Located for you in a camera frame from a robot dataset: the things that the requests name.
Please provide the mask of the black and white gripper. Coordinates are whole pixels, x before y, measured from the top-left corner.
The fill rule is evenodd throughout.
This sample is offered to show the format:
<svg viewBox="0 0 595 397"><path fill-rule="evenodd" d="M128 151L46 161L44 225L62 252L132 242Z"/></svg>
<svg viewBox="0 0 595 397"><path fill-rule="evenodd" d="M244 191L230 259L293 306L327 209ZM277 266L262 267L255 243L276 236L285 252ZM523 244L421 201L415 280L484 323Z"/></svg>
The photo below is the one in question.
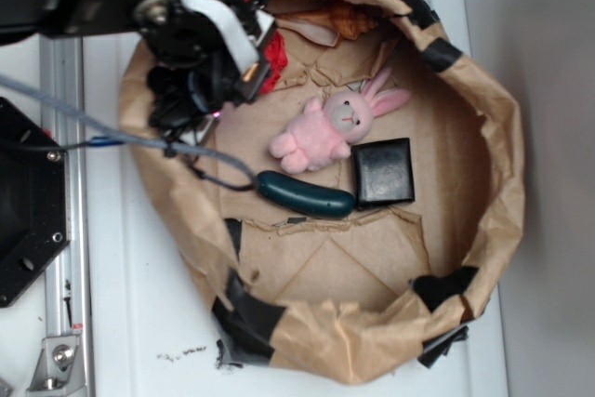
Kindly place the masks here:
<svg viewBox="0 0 595 397"><path fill-rule="evenodd" d="M159 61L147 76L159 130L198 128L226 104L251 103L271 76L264 48L275 25L262 0L143 0L133 18Z"/></svg>

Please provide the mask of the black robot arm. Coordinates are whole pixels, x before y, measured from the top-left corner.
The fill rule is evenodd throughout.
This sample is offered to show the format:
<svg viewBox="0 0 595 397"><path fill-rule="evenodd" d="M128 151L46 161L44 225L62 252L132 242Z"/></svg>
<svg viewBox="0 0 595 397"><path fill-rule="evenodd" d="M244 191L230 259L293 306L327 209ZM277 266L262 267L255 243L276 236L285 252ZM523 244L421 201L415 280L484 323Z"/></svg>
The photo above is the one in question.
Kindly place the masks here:
<svg viewBox="0 0 595 397"><path fill-rule="evenodd" d="M136 32L158 64L152 127L197 127L227 103L254 101L271 75L274 20L262 0L1 0L1 41Z"/></svg>

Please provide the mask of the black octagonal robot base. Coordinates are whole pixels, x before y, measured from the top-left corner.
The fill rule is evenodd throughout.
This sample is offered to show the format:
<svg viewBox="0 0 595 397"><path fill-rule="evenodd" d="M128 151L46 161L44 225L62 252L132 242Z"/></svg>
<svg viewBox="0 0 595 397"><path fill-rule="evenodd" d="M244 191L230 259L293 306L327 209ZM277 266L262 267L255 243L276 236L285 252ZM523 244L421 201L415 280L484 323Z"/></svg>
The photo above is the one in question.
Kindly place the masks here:
<svg viewBox="0 0 595 397"><path fill-rule="evenodd" d="M69 243L64 150L1 99L1 307L8 308Z"/></svg>

